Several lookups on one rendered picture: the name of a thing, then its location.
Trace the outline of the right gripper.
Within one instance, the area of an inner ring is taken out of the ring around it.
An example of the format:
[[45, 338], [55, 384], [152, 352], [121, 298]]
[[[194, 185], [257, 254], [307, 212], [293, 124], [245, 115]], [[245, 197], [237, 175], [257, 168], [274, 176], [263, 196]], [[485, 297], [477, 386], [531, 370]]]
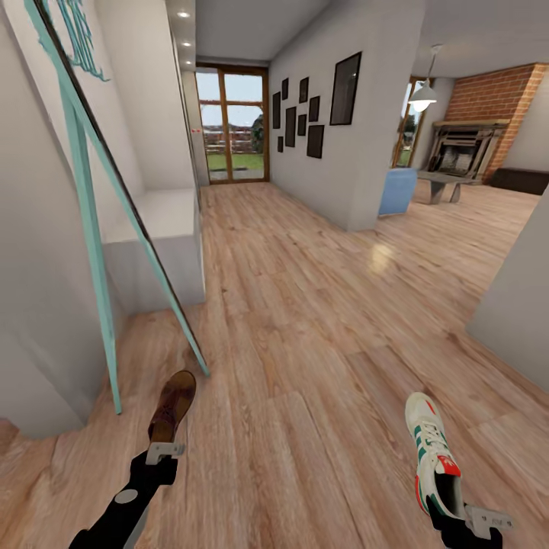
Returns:
[[441, 539], [450, 549], [502, 549], [502, 535], [497, 528], [491, 528], [491, 539], [477, 538], [467, 528], [464, 520], [442, 515], [429, 496], [426, 497], [433, 526], [441, 530]]

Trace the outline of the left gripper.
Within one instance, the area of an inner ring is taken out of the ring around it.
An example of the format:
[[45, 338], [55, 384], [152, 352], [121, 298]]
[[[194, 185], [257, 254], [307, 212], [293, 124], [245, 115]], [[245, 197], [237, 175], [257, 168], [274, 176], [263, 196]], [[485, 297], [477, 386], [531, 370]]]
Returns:
[[143, 452], [133, 462], [131, 468], [130, 481], [136, 477], [147, 475], [155, 482], [155, 490], [160, 485], [172, 485], [175, 482], [178, 459], [163, 457], [162, 462], [157, 465], [146, 465], [147, 451]]

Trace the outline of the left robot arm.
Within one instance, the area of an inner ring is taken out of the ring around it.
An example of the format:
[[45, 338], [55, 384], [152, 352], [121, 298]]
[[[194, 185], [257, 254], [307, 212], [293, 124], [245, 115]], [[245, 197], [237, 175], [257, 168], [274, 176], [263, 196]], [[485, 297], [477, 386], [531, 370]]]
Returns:
[[160, 485], [175, 482], [178, 459], [171, 456], [183, 455], [186, 450], [185, 443], [150, 443], [148, 451], [133, 462], [130, 482], [89, 531], [82, 529], [76, 535], [68, 549], [134, 549], [145, 528], [153, 494]]

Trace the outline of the gym shoe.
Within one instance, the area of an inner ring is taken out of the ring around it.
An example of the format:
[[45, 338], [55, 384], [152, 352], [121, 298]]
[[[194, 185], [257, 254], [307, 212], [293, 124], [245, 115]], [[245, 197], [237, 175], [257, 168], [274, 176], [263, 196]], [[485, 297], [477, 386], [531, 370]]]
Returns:
[[434, 401], [422, 391], [406, 399], [405, 419], [418, 452], [416, 498], [430, 516], [426, 497], [442, 515], [466, 520], [461, 495], [463, 475], [446, 442], [445, 429]]

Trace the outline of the sandal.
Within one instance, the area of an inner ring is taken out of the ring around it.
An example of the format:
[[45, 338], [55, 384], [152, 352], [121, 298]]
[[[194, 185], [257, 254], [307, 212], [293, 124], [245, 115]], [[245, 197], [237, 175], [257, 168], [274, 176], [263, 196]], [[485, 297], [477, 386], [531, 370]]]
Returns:
[[190, 371], [173, 374], [162, 389], [158, 407], [149, 424], [150, 443], [175, 443], [179, 423], [193, 403], [195, 394], [196, 378]]

